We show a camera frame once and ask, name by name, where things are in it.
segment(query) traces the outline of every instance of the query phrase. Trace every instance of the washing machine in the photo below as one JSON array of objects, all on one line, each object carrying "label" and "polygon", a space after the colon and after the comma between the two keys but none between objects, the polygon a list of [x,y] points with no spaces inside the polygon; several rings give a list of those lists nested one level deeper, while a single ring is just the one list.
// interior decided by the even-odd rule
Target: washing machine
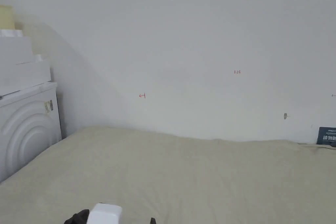
[{"label": "washing machine", "polygon": [[61,140],[56,87],[47,82],[0,100],[0,183]]}]

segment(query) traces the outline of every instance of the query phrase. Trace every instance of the white box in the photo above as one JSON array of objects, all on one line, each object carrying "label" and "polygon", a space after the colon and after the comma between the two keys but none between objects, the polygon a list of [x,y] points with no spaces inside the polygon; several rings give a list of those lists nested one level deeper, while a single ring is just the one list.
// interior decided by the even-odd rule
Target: white box
[{"label": "white box", "polygon": [[18,65],[0,65],[0,95],[51,81],[50,60]]},{"label": "white box", "polygon": [[0,37],[0,65],[33,61],[32,41],[29,37]]},{"label": "white box", "polygon": [[22,30],[0,30],[0,37],[23,37]]}]

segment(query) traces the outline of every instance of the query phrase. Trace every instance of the beige bed sheet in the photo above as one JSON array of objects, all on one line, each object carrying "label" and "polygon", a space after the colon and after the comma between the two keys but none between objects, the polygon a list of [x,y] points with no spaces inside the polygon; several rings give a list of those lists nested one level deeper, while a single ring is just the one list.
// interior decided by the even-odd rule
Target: beige bed sheet
[{"label": "beige bed sheet", "polygon": [[0,185],[1,224],[60,224],[98,202],[122,223],[336,223],[336,151],[89,127]]}]

